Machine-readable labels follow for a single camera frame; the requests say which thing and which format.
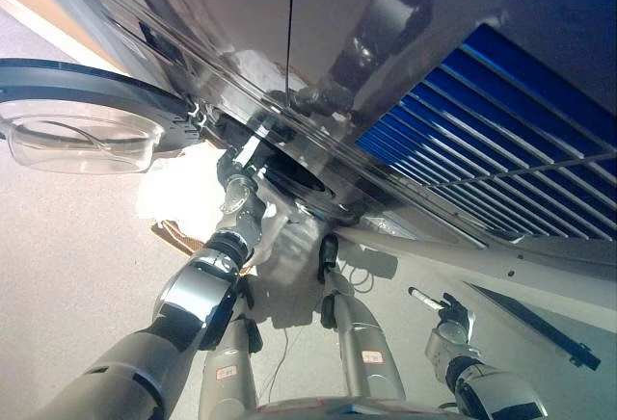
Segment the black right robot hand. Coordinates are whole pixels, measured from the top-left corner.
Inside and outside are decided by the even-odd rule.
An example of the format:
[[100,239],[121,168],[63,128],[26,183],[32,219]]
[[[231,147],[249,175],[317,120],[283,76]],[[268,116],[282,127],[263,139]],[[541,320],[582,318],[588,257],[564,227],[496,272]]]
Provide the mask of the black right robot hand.
[[463,341],[469,343],[472,336],[475,314],[463,306],[453,295],[444,292],[443,297],[436,301],[415,287],[410,287],[408,293],[411,297],[438,314],[440,318],[439,326],[443,324],[454,325],[463,335]]

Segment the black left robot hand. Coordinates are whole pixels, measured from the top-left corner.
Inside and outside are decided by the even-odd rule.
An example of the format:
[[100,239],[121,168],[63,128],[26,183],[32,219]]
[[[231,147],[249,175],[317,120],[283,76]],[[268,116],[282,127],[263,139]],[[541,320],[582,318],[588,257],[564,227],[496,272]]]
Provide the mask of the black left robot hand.
[[261,170],[262,158],[258,155],[259,144],[246,144],[238,150],[230,147],[217,161],[216,171],[220,185],[225,189],[237,175],[252,178]]

